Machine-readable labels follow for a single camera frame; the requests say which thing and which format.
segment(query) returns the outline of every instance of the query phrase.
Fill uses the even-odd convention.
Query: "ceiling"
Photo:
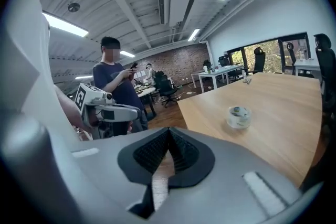
[[[161,47],[169,49],[170,45],[185,43],[195,28],[202,33],[234,1],[239,0],[190,0],[184,20],[174,30],[160,24],[158,0],[41,0],[44,11],[89,32],[81,38],[51,29],[49,59],[53,81],[65,94],[74,92],[79,83],[75,77],[91,74],[92,67],[100,61],[99,42],[104,36],[119,39],[121,49],[135,55]],[[68,11],[73,2],[80,4],[78,12]],[[172,35],[173,31],[181,34]]]

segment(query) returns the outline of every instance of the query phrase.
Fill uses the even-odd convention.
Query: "red brick wall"
[[[168,77],[172,78],[176,85],[182,85],[192,82],[190,74],[201,71],[203,69],[203,61],[209,59],[206,45],[197,44],[165,51],[136,62],[138,63],[137,70],[145,70],[146,76],[148,75],[146,65],[151,63],[155,71],[163,71]],[[130,63],[124,67],[130,68],[131,65]]]

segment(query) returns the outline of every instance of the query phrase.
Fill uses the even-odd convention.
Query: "dark t-shirt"
[[[116,77],[116,73],[122,70],[124,70],[124,68],[119,63],[115,63],[113,66],[104,62],[96,64],[93,68],[95,86],[99,89],[104,88],[106,84],[110,83],[112,79]],[[144,106],[129,79],[124,79],[112,92],[112,96],[117,104],[132,105],[141,111],[144,110]]]

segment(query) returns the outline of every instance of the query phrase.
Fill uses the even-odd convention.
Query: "fluorescent light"
[[[75,35],[84,37],[88,34],[88,32],[82,28],[79,28],[75,25],[72,25],[64,20],[58,19],[54,16],[51,16],[49,14],[46,14],[42,12],[42,14],[47,18],[50,26],[56,27],[58,29],[64,30],[66,32],[73,33]]]
[[[75,79],[89,79],[92,78],[93,76],[83,76],[83,77],[76,77]]]
[[[188,39],[188,41],[192,41],[194,39],[194,37],[197,35],[197,33],[198,33],[199,30],[200,29],[195,29],[193,31],[193,33],[191,34],[190,38]]]
[[[135,57],[135,55],[130,54],[129,52],[124,51],[124,50],[122,50],[122,51],[120,52],[120,54],[126,55],[126,56],[128,56],[128,57],[132,57],[132,58]]]

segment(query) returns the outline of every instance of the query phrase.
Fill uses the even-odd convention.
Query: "person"
[[[72,125],[91,129],[84,125],[75,103],[52,81],[49,30],[40,0],[8,1],[0,33],[0,55],[6,56],[0,65],[6,72],[0,74],[0,79],[10,87],[2,88],[0,104],[36,118],[51,135],[64,135],[68,144],[75,144],[78,138],[68,135],[74,133]]]
[[[155,85],[156,85],[155,80],[154,80],[154,78],[155,78],[155,71],[154,71],[153,68],[152,68],[152,64],[151,64],[151,63],[148,63],[148,64],[146,65],[146,69],[149,69],[149,70],[148,70],[148,76],[146,77],[146,79],[147,79],[153,86],[155,86]]]
[[[144,106],[138,97],[131,81],[137,70],[124,69],[117,61],[120,59],[120,42],[113,37],[101,40],[102,59],[93,68],[95,86],[105,92],[111,92],[118,104],[135,106],[140,109],[141,116],[133,121],[132,132],[137,133],[148,129]]]

